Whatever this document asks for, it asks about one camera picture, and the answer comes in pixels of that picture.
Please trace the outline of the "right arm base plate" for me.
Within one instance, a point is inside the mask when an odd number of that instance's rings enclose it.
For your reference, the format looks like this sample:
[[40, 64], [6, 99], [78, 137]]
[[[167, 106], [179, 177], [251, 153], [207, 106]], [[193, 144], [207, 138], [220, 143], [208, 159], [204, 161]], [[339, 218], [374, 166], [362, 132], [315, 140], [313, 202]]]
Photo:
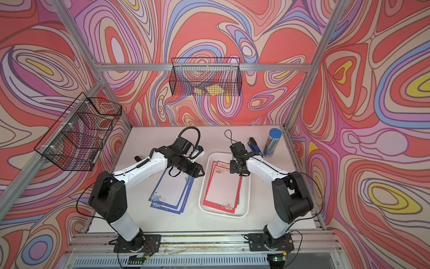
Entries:
[[282, 251], [290, 253], [295, 249], [290, 233], [282, 235], [278, 239], [273, 239], [270, 234], [264, 233], [245, 234], [244, 238], [249, 244], [249, 250], [252, 252]]

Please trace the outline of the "red bordered stationery sheet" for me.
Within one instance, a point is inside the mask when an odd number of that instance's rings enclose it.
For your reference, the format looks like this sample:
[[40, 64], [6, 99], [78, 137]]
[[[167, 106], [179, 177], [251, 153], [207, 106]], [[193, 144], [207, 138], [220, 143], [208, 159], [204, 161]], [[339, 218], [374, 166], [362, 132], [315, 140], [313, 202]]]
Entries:
[[223, 213], [235, 214], [243, 178], [230, 173], [230, 165], [213, 161], [202, 205]]

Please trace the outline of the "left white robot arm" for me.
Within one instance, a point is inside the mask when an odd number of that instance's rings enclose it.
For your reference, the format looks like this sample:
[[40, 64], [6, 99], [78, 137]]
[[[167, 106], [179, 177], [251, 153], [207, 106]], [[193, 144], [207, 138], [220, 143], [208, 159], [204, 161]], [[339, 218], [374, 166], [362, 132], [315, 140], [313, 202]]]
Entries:
[[104, 219], [133, 251], [139, 251], [146, 242], [144, 233], [128, 212], [128, 193], [153, 175], [175, 168], [193, 178], [204, 176], [204, 168], [196, 159], [204, 153], [202, 146], [186, 157], [174, 146], [152, 149], [149, 157], [114, 173], [99, 174], [88, 199], [93, 210]]

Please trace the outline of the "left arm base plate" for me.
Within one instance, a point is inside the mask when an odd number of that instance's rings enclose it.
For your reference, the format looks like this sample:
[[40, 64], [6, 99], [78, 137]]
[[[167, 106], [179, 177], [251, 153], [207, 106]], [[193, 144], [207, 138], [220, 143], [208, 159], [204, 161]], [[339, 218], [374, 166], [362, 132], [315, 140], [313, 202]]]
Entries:
[[147, 253], [153, 254], [159, 251], [161, 244], [160, 234], [137, 235], [130, 242], [122, 236], [118, 236], [114, 246], [115, 253]]

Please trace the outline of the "blue floral stationery sheet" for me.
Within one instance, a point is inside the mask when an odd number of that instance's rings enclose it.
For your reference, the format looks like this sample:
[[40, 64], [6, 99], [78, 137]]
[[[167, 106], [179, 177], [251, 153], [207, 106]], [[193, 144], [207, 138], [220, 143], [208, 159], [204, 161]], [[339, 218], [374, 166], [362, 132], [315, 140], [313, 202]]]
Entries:
[[164, 205], [161, 205], [160, 203], [157, 203], [157, 202], [152, 202], [150, 207], [154, 208], [154, 209], [162, 210], [162, 211], [165, 211], [168, 213], [173, 213], [173, 214], [178, 214], [178, 215], [182, 214], [184, 212], [186, 204], [188, 202], [188, 198], [189, 198], [193, 183], [194, 183], [194, 179], [188, 180], [188, 182], [185, 186], [185, 189], [183, 191], [183, 195], [180, 199], [178, 208], [164, 206]]

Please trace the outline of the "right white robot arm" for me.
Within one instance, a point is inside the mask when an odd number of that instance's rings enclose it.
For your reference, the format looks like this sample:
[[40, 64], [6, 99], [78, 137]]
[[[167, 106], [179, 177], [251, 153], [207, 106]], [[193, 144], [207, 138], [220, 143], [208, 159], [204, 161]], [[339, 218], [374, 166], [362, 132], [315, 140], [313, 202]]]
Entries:
[[271, 183], [275, 216], [263, 228], [264, 244], [269, 248], [284, 239], [293, 224], [314, 208], [307, 184], [299, 172], [287, 172], [272, 166], [256, 152], [248, 152], [242, 142], [230, 146], [230, 173], [240, 176], [257, 175]]

